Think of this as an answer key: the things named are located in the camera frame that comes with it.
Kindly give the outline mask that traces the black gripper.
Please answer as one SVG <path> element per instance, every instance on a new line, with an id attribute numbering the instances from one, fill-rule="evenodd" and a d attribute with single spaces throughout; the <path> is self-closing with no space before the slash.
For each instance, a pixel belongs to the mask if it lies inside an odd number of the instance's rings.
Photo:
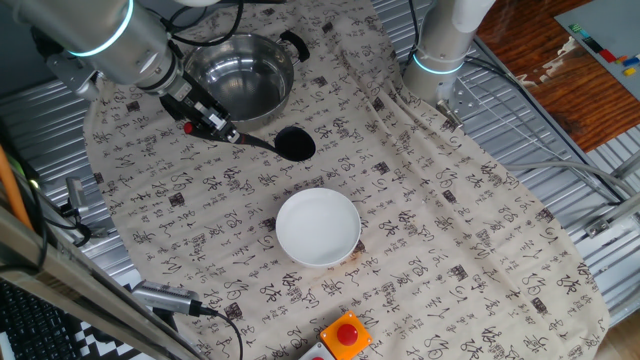
<path id="1" fill-rule="evenodd" d="M 227 110 L 189 74 L 177 77 L 160 102 L 174 120 L 187 120 L 183 126 L 187 135 L 243 143 L 243 134 L 227 125 L 230 122 Z"/>

